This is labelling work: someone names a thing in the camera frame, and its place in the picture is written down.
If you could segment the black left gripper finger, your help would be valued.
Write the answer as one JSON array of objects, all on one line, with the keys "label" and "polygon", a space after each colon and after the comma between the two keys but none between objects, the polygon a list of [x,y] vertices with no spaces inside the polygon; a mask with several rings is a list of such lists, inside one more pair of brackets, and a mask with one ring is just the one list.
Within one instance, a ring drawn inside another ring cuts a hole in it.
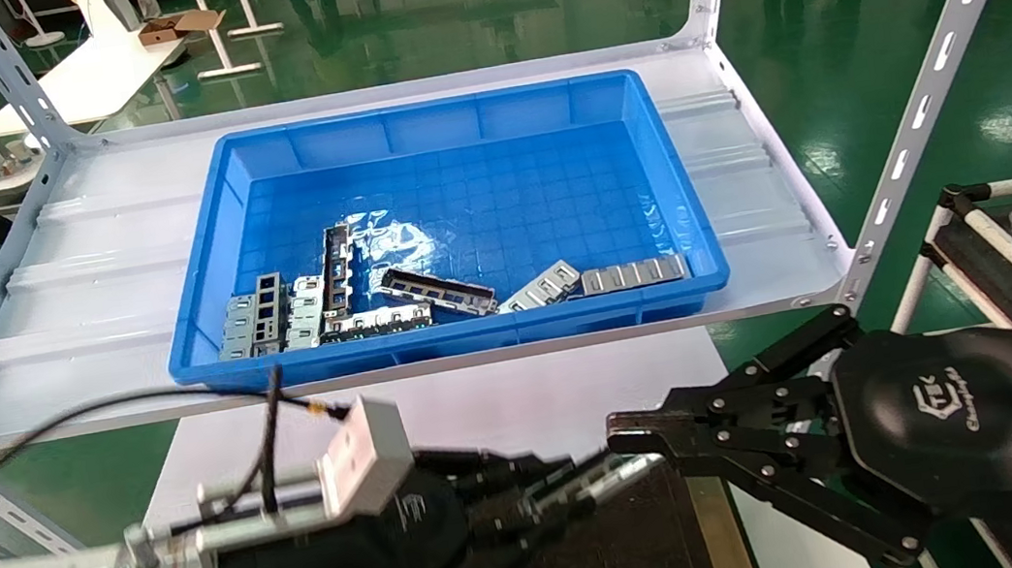
[{"label": "black left gripper finger", "polygon": [[419,472],[433,476],[436,516],[463,518],[476,503],[509,491],[545,483],[552,475],[573,470],[569,456],[541,458],[533,453],[513,456],[493,451],[423,449],[416,452]]},{"label": "black left gripper finger", "polygon": [[544,511],[495,517],[470,530],[463,552],[444,568],[524,568],[597,512],[596,500],[556,503]]}]

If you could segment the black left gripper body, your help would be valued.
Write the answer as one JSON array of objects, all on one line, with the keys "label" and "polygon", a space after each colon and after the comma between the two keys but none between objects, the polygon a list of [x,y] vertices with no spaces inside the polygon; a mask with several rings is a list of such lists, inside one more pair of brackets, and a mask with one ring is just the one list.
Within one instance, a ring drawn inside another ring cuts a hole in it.
[{"label": "black left gripper body", "polygon": [[259,533],[212,552],[212,568],[459,568],[471,553],[473,477],[407,477],[376,514]]}]

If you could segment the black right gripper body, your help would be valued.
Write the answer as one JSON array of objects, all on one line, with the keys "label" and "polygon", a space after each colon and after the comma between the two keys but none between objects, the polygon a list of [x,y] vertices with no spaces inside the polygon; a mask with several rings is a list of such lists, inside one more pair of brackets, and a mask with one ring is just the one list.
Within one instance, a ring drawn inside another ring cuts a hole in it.
[{"label": "black right gripper body", "polygon": [[831,369],[851,456],[938,517],[1012,520],[1012,330],[877,332]]}]

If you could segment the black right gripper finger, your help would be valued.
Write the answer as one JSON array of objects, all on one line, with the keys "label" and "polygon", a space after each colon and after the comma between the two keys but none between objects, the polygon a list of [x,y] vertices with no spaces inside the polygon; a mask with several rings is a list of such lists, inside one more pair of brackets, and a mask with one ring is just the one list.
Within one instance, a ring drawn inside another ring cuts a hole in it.
[{"label": "black right gripper finger", "polygon": [[847,306],[823,309],[716,383],[673,388],[656,410],[611,414],[607,445],[681,464],[729,452],[788,456],[839,449],[832,385],[808,371],[861,335]]},{"label": "black right gripper finger", "polygon": [[753,498],[771,503],[787,518],[886,568],[910,568],[922,552],[924,521],[887,518],[767,454],[728,450],[685,461],[689,477],[724,479]]}]

